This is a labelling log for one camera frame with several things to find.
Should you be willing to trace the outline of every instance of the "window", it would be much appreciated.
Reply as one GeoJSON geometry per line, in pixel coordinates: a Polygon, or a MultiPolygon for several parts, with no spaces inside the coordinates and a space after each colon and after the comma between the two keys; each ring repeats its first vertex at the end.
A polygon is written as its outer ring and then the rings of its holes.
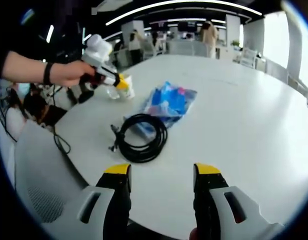
{"type": "Polygon", "coordinates": [[[239,25],[239,46],[243,48],[244,46],[244,27],[243,25],[239,25]]]}
{"type": "Polygon", "coordinates": [[[290,55],[290,34],[285,12],[266,15],[264,27],[264,57],[287,68],[290,55]]]}
{"type": "Polygon", "coordinates": [[[308,87],[308,37],[302,38],[302,60],[300,62],[299,79],[308,87]]]}

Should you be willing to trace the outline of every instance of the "black wristband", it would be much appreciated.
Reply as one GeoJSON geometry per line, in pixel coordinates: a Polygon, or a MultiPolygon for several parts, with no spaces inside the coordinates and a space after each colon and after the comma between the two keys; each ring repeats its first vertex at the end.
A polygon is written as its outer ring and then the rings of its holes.
{"type": "Polygon", "coordinates": [[[51,74],[51,68],[54,63],[48,62],[45,67],[44,71],[44,78],[43,78],[43,84],[44,85],[52,85],[51,79],[50,79],[50,74],[51,74]]]}

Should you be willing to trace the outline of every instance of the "round table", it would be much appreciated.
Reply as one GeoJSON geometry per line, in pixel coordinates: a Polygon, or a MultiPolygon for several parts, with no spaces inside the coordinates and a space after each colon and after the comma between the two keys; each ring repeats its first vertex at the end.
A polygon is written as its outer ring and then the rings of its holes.
{"type": "Polygon", "coordinates": [[[285,224],[297,213],[308,196],[308,108],[300,93],[263,72],[204,57],[161,55],[126,73],[134,99],[111,100],[100,86],[56,131],[71,145],[78,172],[95,185],[105,169],[127,162],[108,149],[115,140],[111,124],[120,126],[165,81],[198,92],[188,114],[168,130],[159,157],[132,163],[131,220],[188,239],[196,226],[194,163],[220,169],[269,222],[285,224]]]}

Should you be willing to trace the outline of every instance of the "office desk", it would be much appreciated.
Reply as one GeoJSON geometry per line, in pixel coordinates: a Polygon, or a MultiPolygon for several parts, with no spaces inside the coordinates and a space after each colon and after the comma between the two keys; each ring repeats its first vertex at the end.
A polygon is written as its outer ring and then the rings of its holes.
{"type": "Polygon", "coordinates": [[[133,100],[110,100],[100,86],[58,122],[56,131],[71,145],[74,166],[95,185],[106,168],[127,163],[119,151],[108,149],[115,140],[111,124],[120,126],[122,117],[165,81],[198,91],[189,113],[168,130],[159,157],[132,164],[133,221],[188,239],[196,226],[197,162],[219,168],[272,223],[285,224],[299,210],[308,195],[308,108],[301,94],[263,72],[206,57],[160,55],[126,73],[133,77],[133,100]]]}

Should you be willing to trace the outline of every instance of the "person's hand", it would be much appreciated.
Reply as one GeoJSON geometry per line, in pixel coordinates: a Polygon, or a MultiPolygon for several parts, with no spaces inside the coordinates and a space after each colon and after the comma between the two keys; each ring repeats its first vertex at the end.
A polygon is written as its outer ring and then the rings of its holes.
{"type": "Polygon", "coordinates": [[[80,78],[88,74],[95,75],[93,67],[87,63],[77,60],[68,64],[53,64],[50,70],[50,82],[63,87],[72,87],[80,83],[80,78]]]}

